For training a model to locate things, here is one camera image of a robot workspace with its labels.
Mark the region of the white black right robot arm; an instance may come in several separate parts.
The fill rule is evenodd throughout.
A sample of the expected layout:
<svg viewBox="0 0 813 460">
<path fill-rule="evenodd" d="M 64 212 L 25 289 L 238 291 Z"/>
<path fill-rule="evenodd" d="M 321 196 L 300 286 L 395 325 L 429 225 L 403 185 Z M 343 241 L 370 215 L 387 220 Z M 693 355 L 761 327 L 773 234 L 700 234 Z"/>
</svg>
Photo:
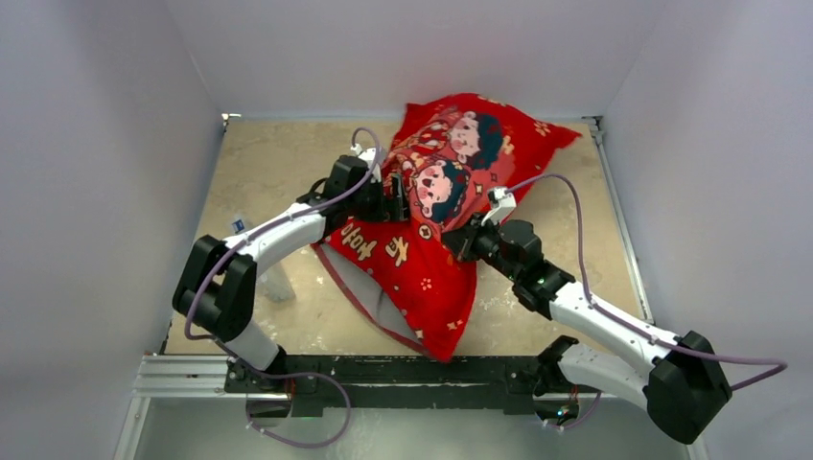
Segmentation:
<svg viewBox="0 0 813 460">
<path fill-rule="evenodd" d="M 732 388 L 704 336 L 659 329 L 593 296 L 544 256 L 530 222 L 472 219 L 442 242 L 460 262 L 483 261 L 510 280 L 527 310 L 604 347 L 599 352 L 574 337 L 555 339 L 537 357 L 536 395 L 588 386 L 641 408 L 684 445 L 693 444 L 731 399 Z"/>
</svg>

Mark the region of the red printed pillowcase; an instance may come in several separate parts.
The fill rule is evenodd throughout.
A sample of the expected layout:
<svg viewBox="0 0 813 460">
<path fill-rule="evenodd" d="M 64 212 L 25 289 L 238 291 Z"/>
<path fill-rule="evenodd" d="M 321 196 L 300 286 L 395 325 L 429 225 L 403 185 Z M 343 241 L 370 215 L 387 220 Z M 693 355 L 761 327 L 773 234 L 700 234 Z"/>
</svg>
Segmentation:
<svg viewBox="0 0 813 460">
<path fill-rule="evenodd" d="M 476 264 L 455 260 L 443 233 L 489 207 L 494 187 L 516 188 L 542 173 L 578 132 L 476 93 L 409 103 L 382 173 L 406 182 L 404 222 L 349 219 L 324 242 L 369 274 L 404 315 L 421 355 L 446 362 L 476 297 Z"/>
</svg>

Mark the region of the white pillow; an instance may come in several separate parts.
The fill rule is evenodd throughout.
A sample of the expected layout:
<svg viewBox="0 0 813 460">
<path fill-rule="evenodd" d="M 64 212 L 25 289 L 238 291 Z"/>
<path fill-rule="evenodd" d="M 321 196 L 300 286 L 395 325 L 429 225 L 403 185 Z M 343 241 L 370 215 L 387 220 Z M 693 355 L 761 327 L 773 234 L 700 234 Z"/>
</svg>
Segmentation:
<svg viewBox="0 0 813 460">
<path fill-rule="evenodd" d="M 385 334 L 410 349 L 423 353 L 423 345 L 404 315 L 373 278 L 335 250 L 318 247 L 319 258 L 349 302 Z"/>
</svg>

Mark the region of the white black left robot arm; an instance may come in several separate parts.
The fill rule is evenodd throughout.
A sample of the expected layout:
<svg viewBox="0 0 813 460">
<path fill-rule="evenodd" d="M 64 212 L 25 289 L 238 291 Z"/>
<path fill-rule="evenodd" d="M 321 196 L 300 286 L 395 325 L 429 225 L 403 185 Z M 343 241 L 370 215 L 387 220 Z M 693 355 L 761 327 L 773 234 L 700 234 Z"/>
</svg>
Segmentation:
<svg viewBox="0 0 813 460">
<path fill-rule="evenodd" d="M 253 319 L 260 275 L 304 246 L 322 242 L 349 219 L 404 222 L 410 217 L 406 182 L 385 177 L 373 159 L 342 155 L 279 216 L 219 240 L 195 241 L 172 299 L 189 340 L 214 342 L 243 362 L 261 391 L 285 382 L 284 348 Z"/>
</svg>

